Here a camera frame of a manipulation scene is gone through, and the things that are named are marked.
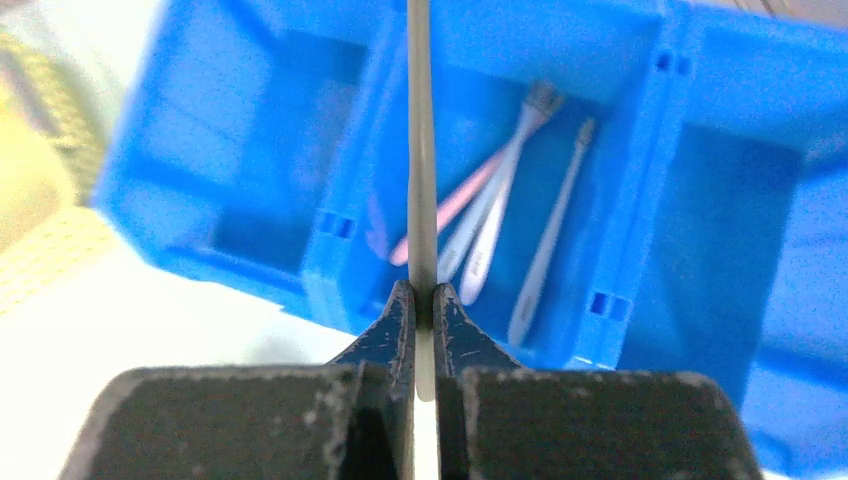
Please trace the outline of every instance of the pink toothbrush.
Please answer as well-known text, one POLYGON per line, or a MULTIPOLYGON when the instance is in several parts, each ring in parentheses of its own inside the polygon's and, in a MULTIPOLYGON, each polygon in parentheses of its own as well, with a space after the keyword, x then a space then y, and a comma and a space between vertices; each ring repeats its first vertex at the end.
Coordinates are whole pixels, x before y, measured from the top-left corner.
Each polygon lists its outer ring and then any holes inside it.
MULTIPOLYGON (((538 121, 535 122, 532 128, 528 131, 528 136, 535 133, 536 130, 546 124, 549 119, 550 117, 538 118, 538 121)), ((474 173, 469 175, 460 186, 448 195, 448 198, 444 199, 442 203, 439 204, 439 208, 436 211, 437 233, 441 233, 442 230, 448 226, 454 218, 456 218, 459 212, 468 205, 468 202, 470 202, 471 199, 480 192, 480 189, 486 185, 486 182, 489 181, 498 169, 498 165, 501 164, 504 151, 506 151, 506 145, 502 146, 497 152, 495 152, 494 155, 489 157, 489 159, 486 160, 486 163, 478 167, 474 173)), ((406 264, 408 259, 409 239, 407 237, 403 237, 403 239, 398 242, 394 250, 392 250, 392 254, 389 256, 389 262, 391 262, 392 265, 399 267, 406 264)))

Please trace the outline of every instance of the white toothbrush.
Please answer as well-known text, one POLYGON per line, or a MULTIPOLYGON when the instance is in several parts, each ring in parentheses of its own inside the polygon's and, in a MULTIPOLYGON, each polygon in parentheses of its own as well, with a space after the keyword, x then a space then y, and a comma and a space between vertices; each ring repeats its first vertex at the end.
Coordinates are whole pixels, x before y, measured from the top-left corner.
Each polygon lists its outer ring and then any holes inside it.
POLYGON ((530 325, 536 313, 536 307, 539 305, 539 297, 544 288, 545 277, 548 274, 548 267, 551 264, 551 257, 562 226, 562 219, 565 216, 568 200, 574 188, 574 181, 594 133, 595 119, 590 118, 583 123, 580 132, 577 134, 571 164, 568 166, 568 172, 565 174, 557 201, 551 211, 551 216, 548 218, 545 232, 539 240, 539 247, 533 256, 530 270, 524 278, 524 285, 521 287, 521 293, 518 294, 518 301, 515 302, 515 308, 512 311, 512 318, 509 321, 509 330, 507 331, 507 342, 513 347, 521 346, 524 337, 530 331, 530 325))
MULTIPOLYGON (((527 99, 522 104, 522 116, 531 117, 534 121, 547 121, 562 105, 563 97, 557 95, 554 87, 549 83, 537 82, 533 84, 527 99)), ((515 150, 511 157, 504 156, 503 162, 509 164, 509 170, 500 183, 497 196, 492 202, 488 215, 480 229, 480 234, 471 249, 468 263, 462 274, 459 298, 465 305, 470 305, 477 300, 477 296, 483 289, 489 268, 492 265, 492 257, 495 246, 500 235, 501 223, 503 222, 506 205, 509 201, 509 193, 512 190, 512 181, 515 178, 515 170, 521 157, 521 146, 515 150)))
POLYGON ((507 178, 507 175, 511 176, 511 171, 515 168, 514 164, 518 162, 518 158, 521 156, 521 148, 524 146, 524 142, 562 104, 561 97, 554 97, 553 87, 548 83, 536 82, 531 87, 530 92, 521 104, 521 114, 515 132, 504 147, 501 164, 498 165, 492 178, 489 179, 489 182, 468 207, 468 211, 463 215, 456 230, 439 254, 437 267, 439 283, 449 282, 459 269, 459 265, 468 252, 475 234, 494 202, 500 185, 507 178), (540 107, 542 105, 541 99, 547 99, 546 110, 542 110, 540 107))

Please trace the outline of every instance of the toothbrush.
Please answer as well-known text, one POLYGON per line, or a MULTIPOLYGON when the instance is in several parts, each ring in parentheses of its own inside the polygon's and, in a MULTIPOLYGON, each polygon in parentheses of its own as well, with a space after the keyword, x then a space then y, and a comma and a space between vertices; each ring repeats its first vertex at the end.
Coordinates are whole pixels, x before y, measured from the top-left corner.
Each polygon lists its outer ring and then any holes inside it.
MULTIPOLYGON (((548 122, 550 117, 538 117, 536 124, 527 132, 529 137, 536 132, 542 125, 548 122)), ((457 187, 448 198, 444 199, 439 204, 436 211, 436 233, 439 234, 442 230, 453 221, 453 219, 465 208, 466 205, 474 198, 475 195, 486 185, 486 182, 492 178, 498 166, 501 164, 504 152, 507 150, 507 145, 501 147, 494 155, 489 157, 486 162, 477 168, 462 184, 457 187)), ((398 242, 394 250, 389 256, 389 261, 392 265, 400 267, 409 259, 409 238, 403 237, 398 242)))
MULTIPOLYGON (((540 122, 541 119, 547 121, 562 106, 562 102, 563 97, 556 93, 551 84, 537 82, 533 84, 527 100, 522 105, 522 115, 532 118, 531 121, 534 124, 540 122)), ((495 253, 495 245, 500 235, 501 223, 503 222, 504 212, 509 201, 509 193, 512 190, 512 182, 515 178, 515 170, 518 167, 520 156, 521 145, 512 157, 504 156, 504 164, 507 164, 509 168, 506 171, 503 181, 499 184, 495 199, 492 202, 480 234, 474 241, 474 247, 471 249, 469 261, 462 274, 459 298, 464 305, 474 303, 483 289, 486 276, 489 274, 492 257, 495 253)))
POLYGON ((471 242, 474 240, 475 234, 483 223, 486 212, 491 208, 500 185, 510 175, 510 171, 515 168, 514 164, 518 162, 524 142, 540 125, 547 122, 551 116, 550 113, 556 111, 562 104, 562 98, 553 98, 553 93, 553 87, 548 83, 536 82, 531 87, 521 105, 521 115, 515 133, 504 146, 503 159, 500 165, 498 165, 486 186, 483 187, 480 195, 474 199, 439 255, 437 270, 439 283, 450 281, 453 278, 471 242), (547 100, 549 108, 541 111, 538 106, 542 105, 544 100, 547 100))
POLYGON ((556 245, 557 237, 562 226, 562 219, 565 216, 565 209, 568 206, 568 200, 574 188, 574 181, 577 178, 580 164, 583 163, 583 157, 586 154, 589 143, 592 141, 594 133, 595 119, 590 118, 583 123, 577 134, 571 164, 568 166, 568 172, 566 172, 565 179, 557 196, 557 201, 548 218, 545 232, 542 234, 541 240, 539 240, 539 247, 533 256, 530 270, 524 278, 524 285, 521 287, 521 293, 518 294, 518 301, 516 301, 515 308, 512 311, 512 318, 509 321, 509 329, 507 331, 507 342, 513 347, 521 346, 524 337, 530 331, 533 315, 536 313, 536 307, 539 305, 539 297, 542 294, 545 277, 548 274, 548 267, 551 264, 554 246, 556 245))

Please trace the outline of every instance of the yellow mesh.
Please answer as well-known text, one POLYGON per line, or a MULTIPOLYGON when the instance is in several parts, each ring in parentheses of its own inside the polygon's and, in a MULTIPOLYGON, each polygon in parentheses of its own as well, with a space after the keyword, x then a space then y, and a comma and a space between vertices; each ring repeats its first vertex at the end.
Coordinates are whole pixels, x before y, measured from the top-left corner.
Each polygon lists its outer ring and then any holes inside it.
POLYGON ((72 95, 64 75, 49 58, 4 32, 0 32, 0 49, 14 57, 49 111, 57 131, 43 134, 74 178, 77 203, 87 204, 103 162, 102 139, 95 134, 93 123, 72 95))
POLYGON ((68 207, 0 253, 0 316, 119 244, 94 210, 68 207))
POLYGON ((76 198, 58 152, 12 110, 0 110, 0 252, 76 198))

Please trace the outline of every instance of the blue plastic bin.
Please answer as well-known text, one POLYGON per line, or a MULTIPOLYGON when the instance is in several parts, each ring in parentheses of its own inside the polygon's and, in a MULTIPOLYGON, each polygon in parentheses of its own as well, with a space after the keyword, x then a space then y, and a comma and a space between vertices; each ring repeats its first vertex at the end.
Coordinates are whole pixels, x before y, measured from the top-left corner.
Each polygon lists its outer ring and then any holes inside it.
MULTIPOLYGON (((434 0, 438 190, 527 143, 469 314, 506 337, 580 123, 599 130, 524 346, 694 370, 766 468, 848 468, 848 35, 686 2, 434 0)), ((403 1, 172 0, 97 202, 150 263, 359 333, 406 276, 403 1)), ((450 228, 442 234, 445 240, 450 228)))

